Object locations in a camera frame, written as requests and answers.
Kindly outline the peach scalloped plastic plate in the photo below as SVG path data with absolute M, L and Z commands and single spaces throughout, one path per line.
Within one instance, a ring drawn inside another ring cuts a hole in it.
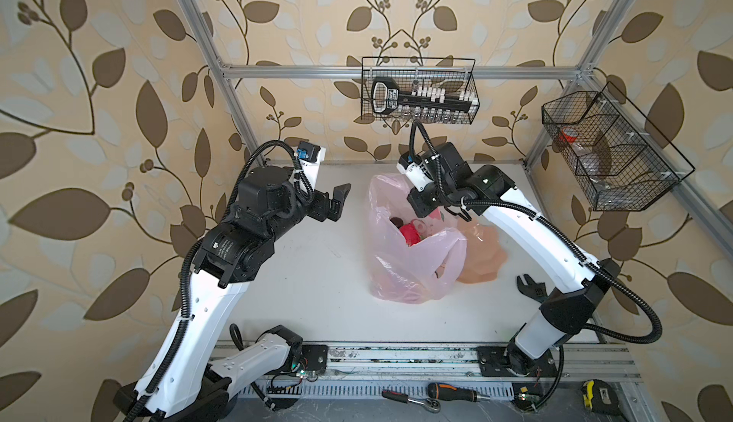
M 496 280 L 502 265 L 508 261 L 507 252 L 499 242 L 498 229 L 478 221 L 461 221 L 457 229 L 467 241 L 467 256 L 458 282 L 473 285 Z

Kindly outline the pink plastic bag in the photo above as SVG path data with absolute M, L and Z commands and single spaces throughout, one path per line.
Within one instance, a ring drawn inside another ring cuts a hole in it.
M 407 196 L 412 185 L 400 174 L 370 179 L 366 200 L 366 241 L 370 292 L 379 299 L 422 304 L 443 298 L 460 275 L 467 256 L 467 241 L 458 220 L 439 209 L 418 218 Z M 389 220 L 413 223 L 422 241 L 408 246 L 399 228 Z

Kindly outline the dark brown toy plum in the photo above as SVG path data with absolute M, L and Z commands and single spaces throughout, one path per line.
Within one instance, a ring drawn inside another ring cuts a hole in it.
M 401 228 L 404 225 L 404 221 L 399 217 L 391 217 L 389 220 L 397 228 Z

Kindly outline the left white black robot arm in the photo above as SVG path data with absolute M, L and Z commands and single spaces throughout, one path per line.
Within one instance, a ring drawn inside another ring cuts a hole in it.
M 332 193 L 315 188 L 326 148 L 301 141 L 267 141 L 254 152 L 282 148 L 288 166 L 248 162 L 236 180 L 223 219 L 197 240 L 179 272 L 181 307 L 143 377 L 118 390 L 114 403 L 128 421 L 217 421 L 239 393 L 267 374 L 300 375 L 307 367 L 303 339 L 276 326 L 253 345 L 214 360 L 228 319 L 276 242 L 305 218 L 337 222 L 350 184 Z

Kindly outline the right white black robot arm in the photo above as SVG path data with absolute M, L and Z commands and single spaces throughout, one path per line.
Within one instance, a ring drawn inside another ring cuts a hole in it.
M 486 219 L 508 234 L 545 270 L 554 289 L 538 312 L 509 341 L 501 365 L 517 376 L 533 373 L 551 349 L 564 345 L 582 330 L 626 343 L 653 344 L 662 337 L 662 321 L 643 298 L 618 280 L 620 268 L 577 246 L 526 199 L 500 168 L 486 164 L 473 170 L 454 145 L 429 143 L 416 152 L 410 143 L 399 158 L 399 170 L 413 187 L 408 203 L 420 218 L 439 207 L 469 221 Z M 591 323 L 605 294 L 618 290 L 649 319 L 645 335 L 629 335 Z

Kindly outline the red toy dragon fruit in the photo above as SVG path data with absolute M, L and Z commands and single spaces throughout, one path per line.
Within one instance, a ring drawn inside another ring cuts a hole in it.
M 422 237 L 413 223 L 407 223 L 399 228 L 408 246 L 415 246 L 422 241 Z

